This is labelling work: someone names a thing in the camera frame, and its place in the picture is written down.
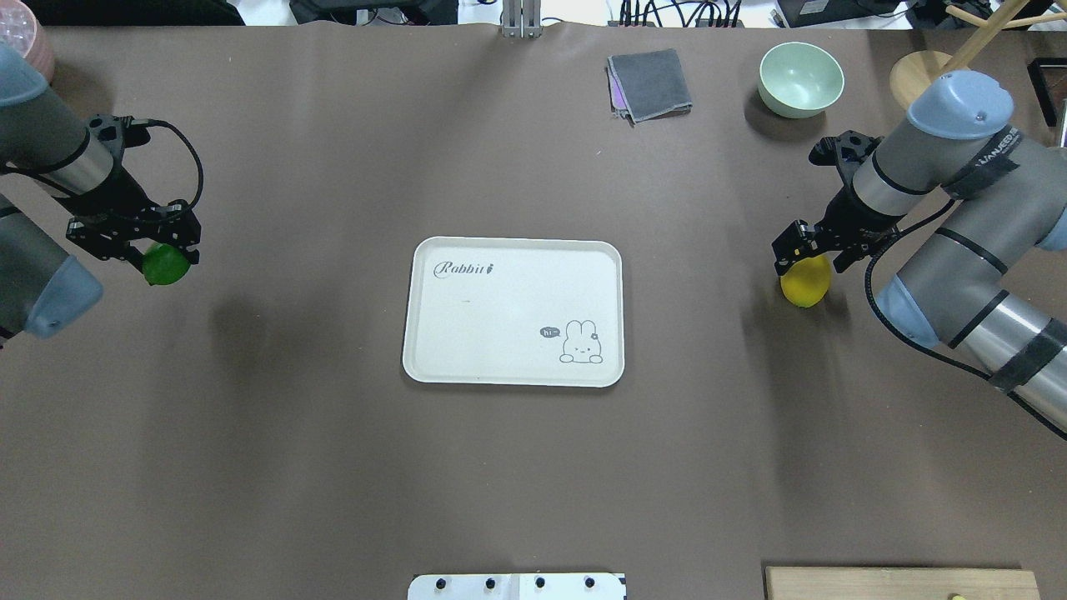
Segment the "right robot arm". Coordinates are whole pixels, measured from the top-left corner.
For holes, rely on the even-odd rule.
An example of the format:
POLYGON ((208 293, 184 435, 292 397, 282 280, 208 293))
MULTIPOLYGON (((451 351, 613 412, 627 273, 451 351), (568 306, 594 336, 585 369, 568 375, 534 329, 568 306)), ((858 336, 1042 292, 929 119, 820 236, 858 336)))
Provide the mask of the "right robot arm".
POLYGON ((1064 250, 1064 149, 1010 124, 1013 98, 981 72, 938 76, 887 137, 824 137, 810 162, 842 186, 815 224, 798 220, 771 243, 783 277, 832 253, 835 271, 870 266, 909 234, 899 220, 934 190, 949 201, 939 226, 877 295, 875 316, 904 344, 973 358, 961 369, 1064 436, 1064 323, 1003 289, 1029 250, 1064 250))

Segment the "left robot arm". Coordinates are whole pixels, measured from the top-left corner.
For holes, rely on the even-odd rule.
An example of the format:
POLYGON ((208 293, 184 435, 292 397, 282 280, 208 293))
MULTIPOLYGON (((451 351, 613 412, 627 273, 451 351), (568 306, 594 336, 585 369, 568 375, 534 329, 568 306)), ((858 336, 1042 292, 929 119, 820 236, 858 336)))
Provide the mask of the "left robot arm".
POLYGON ((22 203, 3 195, 1 330, 16 337, 53 337, 103 297, 83 262, 117 260, 150 285, 182 280, 201 260, 203 161, 189 137, 164 119, 99 113, 79 117, 19 52, 3 46, 1 94, 3 176, 21 178, 55 202, 68 220, 46 228, 22 203), (126 165, 129 149, 168 130, 192 160, 188 200, 157 201, 126 165))

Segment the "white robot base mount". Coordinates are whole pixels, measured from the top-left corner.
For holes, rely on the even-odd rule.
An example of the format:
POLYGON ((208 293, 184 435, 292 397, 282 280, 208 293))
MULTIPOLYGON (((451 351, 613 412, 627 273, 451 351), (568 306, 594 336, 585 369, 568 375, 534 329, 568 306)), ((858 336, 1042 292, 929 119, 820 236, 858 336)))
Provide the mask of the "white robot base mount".
POLYGON ((408 599, 626 599, 623 574, 611 572, 512 572, 423 574, 408 599))

